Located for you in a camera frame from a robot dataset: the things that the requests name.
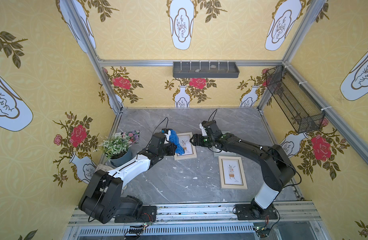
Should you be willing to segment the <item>blue microfiber cloth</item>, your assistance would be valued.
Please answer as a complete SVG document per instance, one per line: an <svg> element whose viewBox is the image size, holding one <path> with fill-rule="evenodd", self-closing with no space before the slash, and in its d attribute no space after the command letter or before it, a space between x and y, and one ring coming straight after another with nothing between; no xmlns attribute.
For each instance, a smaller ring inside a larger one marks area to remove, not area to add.
<svg viewBox="0 0 368 240"><path fill-rule="evenodd" d="M171 133L170 137L169 137L169 141L172 142L176 147L175 153L180 155L180 156L183 155L185 153L185 151L184 151L183 147L180 144L180 139L179 139L179 136L177 135L176 131L174 131L173 129L170 129L169 132Z"/></svg>

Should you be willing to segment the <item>grey-green picture frame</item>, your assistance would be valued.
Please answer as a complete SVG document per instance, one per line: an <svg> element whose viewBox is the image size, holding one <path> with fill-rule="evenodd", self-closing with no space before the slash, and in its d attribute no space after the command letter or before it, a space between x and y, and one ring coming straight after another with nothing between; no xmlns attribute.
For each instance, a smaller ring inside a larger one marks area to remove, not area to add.
<svg viewBox="0 0 368 240"><path fill-rule="evenodd" d="M232 152L225 152L222 150L217 149L215 146L212 147L212 151L215 157L218 156L232 156L232 157L236 157L237 154L236 153L232 153Z"/></svg>

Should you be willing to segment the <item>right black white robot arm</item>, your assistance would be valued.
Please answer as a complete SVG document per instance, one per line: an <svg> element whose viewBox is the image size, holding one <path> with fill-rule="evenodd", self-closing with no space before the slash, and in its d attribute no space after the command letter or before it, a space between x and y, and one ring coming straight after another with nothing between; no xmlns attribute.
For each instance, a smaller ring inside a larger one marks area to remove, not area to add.
<svg viewBox="0 0 368 240"><path fill-rule="evenodd" d="M249 213L254 219L261 219L270 214L274 200L296 175L295 167L279 145L262 146L220 131L209 136L195 134L190 142L194 146L215 147L224 152L236 153L260 165L264 184L249 208Z"/></svg>

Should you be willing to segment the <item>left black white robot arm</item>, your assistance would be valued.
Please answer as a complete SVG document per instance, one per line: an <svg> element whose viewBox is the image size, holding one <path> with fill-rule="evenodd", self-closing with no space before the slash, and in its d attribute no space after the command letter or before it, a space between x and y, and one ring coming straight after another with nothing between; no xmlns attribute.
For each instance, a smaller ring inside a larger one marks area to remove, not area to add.
<svg viewBox="0 0 368 240"><path fill-rule="evenodd" d="M98 170L94 173L79 202L79 210L89 216L89 222L97 220L102 224L118 216L140 218L143 202L132 196L122 197L123 187L165 156L174 156L179 148L174 130L162 129L154 133L147 147L132 160L108 172Z"/></svg>

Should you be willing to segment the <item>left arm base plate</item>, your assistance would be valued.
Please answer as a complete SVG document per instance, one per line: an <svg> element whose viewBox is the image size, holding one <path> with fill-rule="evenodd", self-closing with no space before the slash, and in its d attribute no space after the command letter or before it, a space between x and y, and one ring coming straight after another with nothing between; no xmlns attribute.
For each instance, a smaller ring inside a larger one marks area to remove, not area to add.
<svg viewBox="0 0 368 240"><path fill-rule="evenodd" d="M147 223L155 222L157 218L157 206L142 206L134 215L117 215L115 223Z"/></svg>

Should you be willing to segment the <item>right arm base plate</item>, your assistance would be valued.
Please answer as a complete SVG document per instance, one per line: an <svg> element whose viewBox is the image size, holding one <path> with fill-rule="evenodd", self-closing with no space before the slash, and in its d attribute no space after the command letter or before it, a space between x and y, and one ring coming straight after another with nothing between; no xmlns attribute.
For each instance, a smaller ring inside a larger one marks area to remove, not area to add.
<svg viewBox="0 0 368 240"><path fill-rule="evenodd" d="M278 214L273 206L269 205L267 209L262 209L256 203L237 204L232 212L237 215L238 220L278 220Z"/></svg>

